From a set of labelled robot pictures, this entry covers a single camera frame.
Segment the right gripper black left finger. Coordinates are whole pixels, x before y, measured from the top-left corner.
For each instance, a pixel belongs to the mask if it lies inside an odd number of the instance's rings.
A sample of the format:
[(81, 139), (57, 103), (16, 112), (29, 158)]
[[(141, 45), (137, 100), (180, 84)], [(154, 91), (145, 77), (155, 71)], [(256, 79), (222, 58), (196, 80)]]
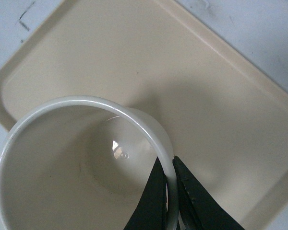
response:
[(164, 230), (167, 220), (167, 179), (156, 159), (139, 203), (125, 226), (126, 230)]

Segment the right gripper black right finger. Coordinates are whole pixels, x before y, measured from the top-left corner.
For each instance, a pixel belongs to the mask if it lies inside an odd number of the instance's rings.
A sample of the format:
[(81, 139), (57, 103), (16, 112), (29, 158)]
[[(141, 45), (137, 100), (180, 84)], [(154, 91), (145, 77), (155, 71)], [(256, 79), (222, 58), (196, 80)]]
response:
[(173, 160), (177, 176), (179, 210), (187, 230), (242, 230), (202, 186), (183, 161)]

